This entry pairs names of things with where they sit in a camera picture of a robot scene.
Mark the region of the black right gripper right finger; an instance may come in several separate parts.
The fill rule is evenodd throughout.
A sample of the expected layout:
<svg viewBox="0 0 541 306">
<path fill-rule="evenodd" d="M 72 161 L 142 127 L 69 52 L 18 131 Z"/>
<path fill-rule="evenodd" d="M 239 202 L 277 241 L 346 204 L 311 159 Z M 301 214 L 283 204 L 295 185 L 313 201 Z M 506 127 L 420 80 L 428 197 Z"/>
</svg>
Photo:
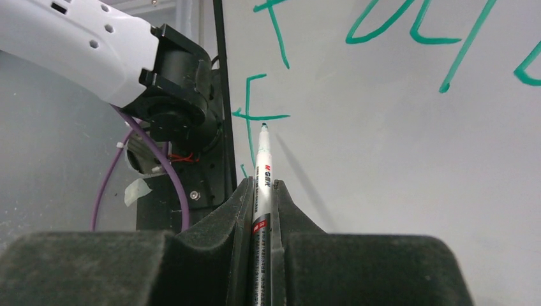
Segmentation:
<svg viewBox="0 0 541 306">
<path fill-rule="evenodd" d="M 312 288 L 309 242 L 325 232 L 293 201 L 286 184 L 272 186 L 271 304 L 300 305 Z"/>
</svg>

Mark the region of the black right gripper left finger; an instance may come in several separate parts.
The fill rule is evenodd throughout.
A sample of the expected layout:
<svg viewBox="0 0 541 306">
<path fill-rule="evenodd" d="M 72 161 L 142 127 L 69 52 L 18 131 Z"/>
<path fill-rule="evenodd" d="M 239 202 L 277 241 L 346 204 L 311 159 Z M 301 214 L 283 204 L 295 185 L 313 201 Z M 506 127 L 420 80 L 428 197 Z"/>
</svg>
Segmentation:
<svg viewBox="0 0 541 306">
<path fill-rule="evenodd" d="M 254 179 L 177 235 L 152 234 L 148 305 L 245 305 Z"/>
</svg>

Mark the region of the white green whiteboard marker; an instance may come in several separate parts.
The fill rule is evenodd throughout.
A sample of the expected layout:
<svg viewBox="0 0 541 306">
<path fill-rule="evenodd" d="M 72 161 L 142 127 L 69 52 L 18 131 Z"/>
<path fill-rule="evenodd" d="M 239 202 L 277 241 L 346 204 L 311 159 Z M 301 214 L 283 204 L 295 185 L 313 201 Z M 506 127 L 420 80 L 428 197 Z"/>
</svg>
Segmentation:
<svg viewBox="0 0 541 306">
<path fill-rule="evenodd" d="M 269 128 L 261 126 L 256 155 L 253 196 L 253 289 L 252 305 L 271 304 L 272 154 Z"/>
</svg>

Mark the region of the black framed whiteboard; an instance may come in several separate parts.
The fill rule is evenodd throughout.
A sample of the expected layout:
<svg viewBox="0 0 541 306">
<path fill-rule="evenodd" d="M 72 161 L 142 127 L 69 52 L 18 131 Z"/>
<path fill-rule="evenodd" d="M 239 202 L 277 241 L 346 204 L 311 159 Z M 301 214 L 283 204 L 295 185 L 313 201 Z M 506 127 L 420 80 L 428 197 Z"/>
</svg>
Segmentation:
<svg viewBox="0 0 541 306">
<path fill-rule="evenodd" d="M 540 304 L 539 1 L 223 1 L 238 174 L 327 231 L 423 234 L 477 305 Z"/>
</svg>

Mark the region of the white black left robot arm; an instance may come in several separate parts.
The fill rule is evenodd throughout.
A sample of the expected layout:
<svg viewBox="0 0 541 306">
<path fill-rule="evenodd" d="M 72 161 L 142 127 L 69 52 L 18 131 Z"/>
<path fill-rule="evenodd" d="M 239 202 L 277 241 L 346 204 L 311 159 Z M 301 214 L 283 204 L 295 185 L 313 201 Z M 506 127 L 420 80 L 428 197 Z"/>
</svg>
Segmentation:
<svg viewBox="0 0 541 306">
<path fill-rule="evenodd" d="M 211 58 L 169 25 L 101 1 L 2 1 L 1 50 L 148 123 L 157 142 L 201 153 L 221 138 Z"/>
</svg>

